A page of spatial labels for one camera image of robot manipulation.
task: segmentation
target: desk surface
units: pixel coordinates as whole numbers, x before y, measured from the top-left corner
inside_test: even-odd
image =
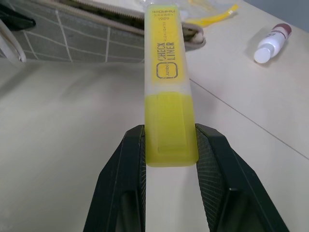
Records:
[[[307,232],[309,35],[293,27],[277,58],[252,59],[279,22],[241,2],[187,60],[196,122],[254,168],[290,231]],[[82,231],[99,172],[144,122],[143,65],[0,69],[0,231]],[[147,232],[207,231],[195,166],[147,168],[146,194]]]

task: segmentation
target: gray pencil case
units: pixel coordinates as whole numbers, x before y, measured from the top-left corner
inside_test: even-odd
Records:
[[[36,26],[15,31],[27,59],[68,62],[144,60],[144,13],[91,0],[0,0]],[[205,44],[203,29],[183,23],[186,51]]]

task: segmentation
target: plastic bag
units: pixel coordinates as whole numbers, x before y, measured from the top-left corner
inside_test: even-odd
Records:
[[[176,4],[180,9],[182,21],[201,27],[219,22],[233,14],[236,4],[220,4],[216,0],[138,0],[144,10],[149,4]]]

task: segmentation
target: yellow object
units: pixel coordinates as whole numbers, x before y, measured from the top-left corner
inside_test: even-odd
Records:
[[[188,166],[198,160],[193,102],[176,5],[145,15],[146,163]]]
[[[206,27],[206,26],[208,26],[212,23],[216,23],[216,22],[219,22],[219,21],[226,19],[231,14],[233,14],[237,9],[238,9],[238,5],[235,4],[230,9],[223,12],[222,14],[218,14],[218,15],[214,15],[214,16],[210,16],[210,17],[205,17],[205,18],[199,18],[199,19],[192,18],[192,19],[188,19],[186,22],[199,25],[200,27]]]

